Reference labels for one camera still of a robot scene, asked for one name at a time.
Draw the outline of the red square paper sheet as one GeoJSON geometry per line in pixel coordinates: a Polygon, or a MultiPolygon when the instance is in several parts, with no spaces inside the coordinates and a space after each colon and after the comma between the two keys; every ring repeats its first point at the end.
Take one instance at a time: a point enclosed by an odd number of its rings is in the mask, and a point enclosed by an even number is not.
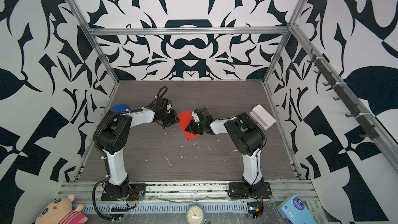
{"type": "Polygon", "coordinates": [[[199,134],[192,134],[192,133],[185,131],[185,129],[189,125],[189,122],[194,119],[192,117],[192,114],[190,111],[185,111],[185,112],[179,113],[177,115],[177,117],[180,120],[179,125],[180,125],[180,128],[183,131],[183,134],[184,134],[185,138],[187,139],[187,141],[193,140],[200,136],[199,134]]]}

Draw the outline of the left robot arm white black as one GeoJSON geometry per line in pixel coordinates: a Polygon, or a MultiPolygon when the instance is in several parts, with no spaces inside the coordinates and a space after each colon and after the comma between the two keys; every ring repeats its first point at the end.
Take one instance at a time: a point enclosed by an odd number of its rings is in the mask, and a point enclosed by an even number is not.
{"type": "Polygon", "coordinates": [[[96,149],[106,160],[107,178],[110,184],[121,186],[128,178],[124,166],[123,149],[126,145],[130,128],[157,123],[162,128],[179,122],[173,104],[164,97],[157,97],[147,107],[123,111],[109,110],[100,122],[93,142],[96,149]]]}

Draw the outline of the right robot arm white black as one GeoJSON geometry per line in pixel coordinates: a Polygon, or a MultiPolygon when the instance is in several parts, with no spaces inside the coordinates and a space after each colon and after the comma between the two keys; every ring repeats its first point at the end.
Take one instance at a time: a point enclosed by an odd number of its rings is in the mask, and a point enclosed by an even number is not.
{"type": "Polygon", "coordinates": [[[265,131],[247,113],[216,118],[206,108],[196,109],[183,130],[193,135],[228,134],[235,148],[241,153],[244,165],[243,182],[254,186],[263,175],[260,166],[261,150],[266,140],[265,131]]]}

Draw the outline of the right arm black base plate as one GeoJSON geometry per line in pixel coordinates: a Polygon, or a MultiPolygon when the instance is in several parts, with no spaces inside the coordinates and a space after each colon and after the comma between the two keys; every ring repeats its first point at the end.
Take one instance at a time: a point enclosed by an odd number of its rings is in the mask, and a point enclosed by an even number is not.
{"type": "Polygon", "coordinates": [[[248,183],[229,183],[228,196],[233,200],[252,199],[256,200],[270,199],[272,190],[268,182],[260,181],[251,186],[248,183]]]}

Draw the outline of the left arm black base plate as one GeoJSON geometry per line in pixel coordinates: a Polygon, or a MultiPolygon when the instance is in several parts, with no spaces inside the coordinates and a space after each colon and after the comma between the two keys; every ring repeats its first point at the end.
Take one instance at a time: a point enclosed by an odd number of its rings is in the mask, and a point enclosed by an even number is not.
{"type": "Polygon", "coordinates": [[[135,201],[145,196],[146,187],[147,184],[138,183],[125,183],[121,186],[106,183],[101,196],[101,200],[116,201],[125,199],[127,201],[135,201]]]}

